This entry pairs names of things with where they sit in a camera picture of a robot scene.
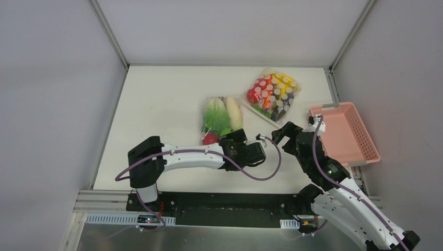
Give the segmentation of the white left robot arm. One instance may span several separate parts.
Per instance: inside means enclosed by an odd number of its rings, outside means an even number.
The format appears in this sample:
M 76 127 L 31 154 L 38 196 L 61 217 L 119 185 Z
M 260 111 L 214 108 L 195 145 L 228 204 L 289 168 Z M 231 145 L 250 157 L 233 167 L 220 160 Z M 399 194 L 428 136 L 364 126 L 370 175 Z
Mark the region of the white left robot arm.
M 127 154 L 130 186 L 139 194 L 141 207 L 154 211 L 159 206 L 157 180 L 161 174 L 185 168 L 239 171 L 262 164 L 265 148 L 264 140 L 249 141 L 243 129 L 201 146 L 171 145 L 162 143 L 159 136 L 150 136 Z

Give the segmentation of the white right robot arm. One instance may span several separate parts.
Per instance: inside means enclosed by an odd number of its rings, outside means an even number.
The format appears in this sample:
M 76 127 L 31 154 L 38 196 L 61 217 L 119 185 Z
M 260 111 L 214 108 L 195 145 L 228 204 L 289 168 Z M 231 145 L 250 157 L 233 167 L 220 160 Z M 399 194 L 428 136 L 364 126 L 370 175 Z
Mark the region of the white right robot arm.
M 274 143 L 288 137 L 282 147 L 293 155 L 312 183 L 298 194 L 297 209 L 323 217 L 347 235 L 361 250 L 413 250 L 420 242 L 385 216 L 359 188 L 350 173 L 324 150 L 319 119 L 303 129 L 292 122 L 271 133 Z

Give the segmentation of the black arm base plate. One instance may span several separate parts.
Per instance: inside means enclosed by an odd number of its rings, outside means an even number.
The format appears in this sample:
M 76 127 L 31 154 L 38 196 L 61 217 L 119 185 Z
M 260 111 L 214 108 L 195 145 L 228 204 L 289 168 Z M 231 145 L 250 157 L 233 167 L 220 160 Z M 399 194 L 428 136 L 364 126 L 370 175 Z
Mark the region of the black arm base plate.
M 309 203 L 291 194 L 161 192 L 154 202 L 141 203 L 131 192 L 126 210 L 152 210 L 185 226 L 279 228 L 283 220 L 318 222 Z

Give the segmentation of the clear zip top bag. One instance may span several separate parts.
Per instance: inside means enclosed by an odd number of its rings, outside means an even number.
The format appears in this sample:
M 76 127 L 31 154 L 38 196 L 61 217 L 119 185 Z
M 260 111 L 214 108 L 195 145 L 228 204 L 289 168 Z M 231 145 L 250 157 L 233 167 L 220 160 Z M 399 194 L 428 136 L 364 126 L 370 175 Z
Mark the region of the clear zip top bag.
M 219 142 L 226 135 L 243 128 L 243 114 L 237 96 L 213 96 L 202 108 L 201 143 Z

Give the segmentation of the red fake pomegranate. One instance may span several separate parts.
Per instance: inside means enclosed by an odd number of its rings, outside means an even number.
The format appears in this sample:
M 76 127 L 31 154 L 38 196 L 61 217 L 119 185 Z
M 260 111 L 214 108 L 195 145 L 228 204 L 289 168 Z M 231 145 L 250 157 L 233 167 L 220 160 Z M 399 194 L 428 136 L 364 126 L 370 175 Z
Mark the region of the red fake pomegranate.
M 218 136 L 212 133 L 206 134 L 202 139 L 203 145 L 211 145 L 218 142 L 219 142 Z

